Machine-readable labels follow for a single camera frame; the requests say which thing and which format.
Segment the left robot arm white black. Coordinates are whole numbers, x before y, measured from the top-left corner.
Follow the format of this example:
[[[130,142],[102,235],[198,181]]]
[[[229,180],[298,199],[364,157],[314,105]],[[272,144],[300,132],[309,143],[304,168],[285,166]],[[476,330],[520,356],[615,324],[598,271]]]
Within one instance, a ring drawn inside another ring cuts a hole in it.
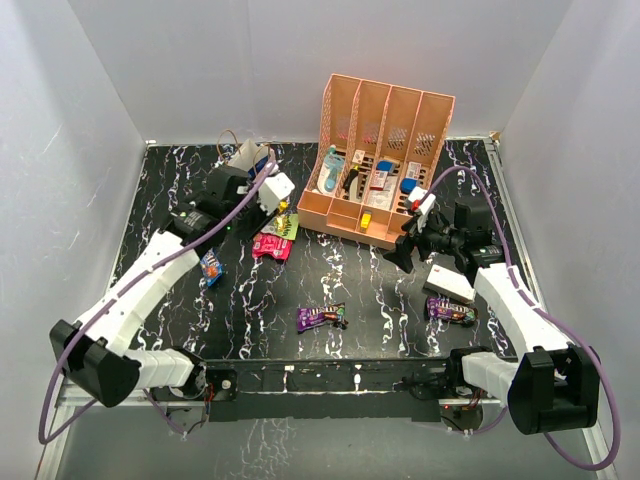
[[[100,300],[75,321],[52,327],[53,376],[70,380],[105,407],[119,405],[137,389],[201,396],[207,376],[200,357],[183,347],[134,349],[134,337],[207,253],[230,234],[242,240],[257,234],[294,187],[273,160],[259,172],[215,168],[203,189],[168,210],[140,256]]]

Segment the pale pink paper bag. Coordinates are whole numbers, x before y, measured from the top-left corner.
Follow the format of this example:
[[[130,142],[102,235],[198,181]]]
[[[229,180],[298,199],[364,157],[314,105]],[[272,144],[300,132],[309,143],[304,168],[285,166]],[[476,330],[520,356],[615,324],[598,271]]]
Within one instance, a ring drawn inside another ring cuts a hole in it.
[[[229,165],[236,169],[242,170],[246,172],[248,175],[249,169],[256,163],[257,160],[261,159],[264,156],[268,156],[269,160],[266,165],[270,161],[275,161],[275,150],[271,147],[269,143],[264,143],[258,145],[254,140],[247,139],[243,143],[238,141],[236,134],[231,129],[225,129],[221,132],[218,140],[221,140],[225,134],[229,134],[233,139],[233,144],[235,145],[235,150],[233,152],[223,152],[221,143],[216,145],[216,150],[218,152],[218,159],[225,165]]]

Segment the yellow M&M's packet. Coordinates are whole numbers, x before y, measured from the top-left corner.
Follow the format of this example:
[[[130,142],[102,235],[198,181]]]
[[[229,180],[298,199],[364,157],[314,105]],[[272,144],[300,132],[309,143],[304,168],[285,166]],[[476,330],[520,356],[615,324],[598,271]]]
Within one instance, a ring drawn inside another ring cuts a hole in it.
[[[282,229],[283,225],[286,223],[286,220],[287,220],[286,210],[287,210],[287,208],[288,208],[288,202],[287,201],[280,201],[279,202],[277,214],[274,217],[274,222],[275,222],[275,225],[277,226],[278,229]]]

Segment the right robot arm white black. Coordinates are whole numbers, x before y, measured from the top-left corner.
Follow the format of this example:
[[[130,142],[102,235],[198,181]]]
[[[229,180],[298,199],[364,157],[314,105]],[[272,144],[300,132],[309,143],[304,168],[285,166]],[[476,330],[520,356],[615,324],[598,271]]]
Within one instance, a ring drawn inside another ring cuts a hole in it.
[[[455,203],[454,220],[434,206],[434,195],[415,189],[404,204],[410,218],[385,259],[409,273],[412,254],[437,252],[457,270],[496,314],[517,354],[509,363],[480,347],[450,354],[447,388],[466,397],[480,388],[504,404],[525,435],[588,428],[595,424],[600,376],[587,350],[536,312],[506,250],[493,240],[490,206],[476,197]]]

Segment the purple M&M's packet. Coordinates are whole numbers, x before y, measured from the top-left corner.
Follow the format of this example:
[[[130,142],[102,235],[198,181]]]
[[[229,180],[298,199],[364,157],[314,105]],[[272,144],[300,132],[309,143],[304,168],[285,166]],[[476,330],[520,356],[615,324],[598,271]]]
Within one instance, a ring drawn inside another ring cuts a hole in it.
[[[297,310],[296,329],[299,334],[322,325],[346,329],[348,321],[345,318],[345,303],[327,305],[324,307],[302,307]]]
[[[443,321],[465,327],[473,325],[479,317],[475,308],[437,297],[428,297],[426,299],[425,313],[430,320]]]

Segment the green candy packet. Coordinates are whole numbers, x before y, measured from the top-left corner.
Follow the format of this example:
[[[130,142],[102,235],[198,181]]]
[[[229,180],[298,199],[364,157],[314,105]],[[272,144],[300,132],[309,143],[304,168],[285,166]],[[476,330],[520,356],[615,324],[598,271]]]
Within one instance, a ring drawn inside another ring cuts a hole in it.
[[[271,219],[262,229],[262,234],[273,235],[288,241],[294,241],[299,228],[297,214],[280,214]]]

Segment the blue Burts chips bag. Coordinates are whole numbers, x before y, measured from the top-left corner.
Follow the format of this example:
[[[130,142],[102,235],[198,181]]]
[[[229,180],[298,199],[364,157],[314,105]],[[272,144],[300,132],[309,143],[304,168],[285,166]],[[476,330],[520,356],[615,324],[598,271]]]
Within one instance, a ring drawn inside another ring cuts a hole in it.
[[[249,169],[248,173],[251,177],[255,177],[257,174],[261,172],[266,163],[268,162],[269,157],[264,156],[261,159],[257,160],[256,163]]]

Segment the blue M&M's packet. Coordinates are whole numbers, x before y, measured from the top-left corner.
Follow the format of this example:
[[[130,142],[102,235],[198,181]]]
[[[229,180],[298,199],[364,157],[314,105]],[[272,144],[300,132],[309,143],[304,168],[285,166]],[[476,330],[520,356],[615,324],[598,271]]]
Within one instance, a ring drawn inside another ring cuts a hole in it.
[[[208,287],[213,286],[224,274],[224,269],[213,249],[208,250],[200,259],[203,278]]]

